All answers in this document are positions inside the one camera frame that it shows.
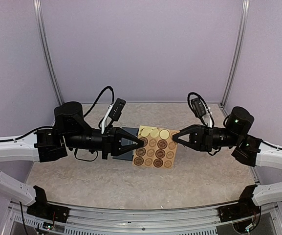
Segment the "brown sticker sheet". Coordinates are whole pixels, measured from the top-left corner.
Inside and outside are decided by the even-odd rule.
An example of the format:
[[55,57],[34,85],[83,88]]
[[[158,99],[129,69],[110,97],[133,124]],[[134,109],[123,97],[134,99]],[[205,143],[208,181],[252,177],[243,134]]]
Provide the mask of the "brown sticker sheet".
[[173,135],[178,132],[178,130],[141,125],[137,137],[144,142],[144,146],[135,150],[132,165],[171,169],[177,151],[177,143],[173,141]]

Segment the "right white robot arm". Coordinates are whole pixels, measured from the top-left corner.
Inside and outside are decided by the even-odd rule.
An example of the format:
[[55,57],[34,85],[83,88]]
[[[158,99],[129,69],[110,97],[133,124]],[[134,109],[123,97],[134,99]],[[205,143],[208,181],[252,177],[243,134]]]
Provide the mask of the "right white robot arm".
[[[248,134],[254,117],[243,107],[236,106],[224,127],[191,125],[173,135],[173,141],[199,152],[229,147],[232,156],[251,167],[271,167],[282,170],[282,147]],[[253,207],[282,201],[282,182],[247,186],[234,207],[238,217],[245,217]]]

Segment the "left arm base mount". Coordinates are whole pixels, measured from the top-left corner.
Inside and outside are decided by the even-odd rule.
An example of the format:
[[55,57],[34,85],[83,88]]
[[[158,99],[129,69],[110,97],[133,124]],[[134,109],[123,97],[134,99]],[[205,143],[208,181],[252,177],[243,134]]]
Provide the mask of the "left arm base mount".
[[48,203],[43,188],[34,186],[33,189],[36,193],[35,202],[27,207],[27,214],[51,220],[52,222],[66,223],[70,209],[68,207]]

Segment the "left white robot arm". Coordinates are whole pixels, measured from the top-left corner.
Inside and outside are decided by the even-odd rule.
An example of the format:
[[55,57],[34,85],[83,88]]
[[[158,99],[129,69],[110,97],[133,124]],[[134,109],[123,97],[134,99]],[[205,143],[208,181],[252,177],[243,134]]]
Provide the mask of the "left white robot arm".
[[[119,127],[92,128],[85,121],[83,107],[77,101],[56,107],[54,116],[53,126],[39,127],[22,136],[0,138],[0,163],[54,162],[66,157],[68,150],[79,149],[101,153],[102,158],[107,159],[108,155],[120,156],[144,145],[142,140]],[[33,208],[43,218],[53,213],[42,188],[24,184],[1,170],[0,191]]]

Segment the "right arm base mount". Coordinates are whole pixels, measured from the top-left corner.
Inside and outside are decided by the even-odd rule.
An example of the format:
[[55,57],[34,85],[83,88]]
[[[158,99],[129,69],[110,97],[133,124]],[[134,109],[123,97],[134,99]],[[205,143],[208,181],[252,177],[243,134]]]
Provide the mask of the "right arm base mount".
[[253,192],[257,185],[247,186],[241,193],[237,203],[218,208],[221,222],[238,220],[260,213],[260,206],[256,206],[252,200]]

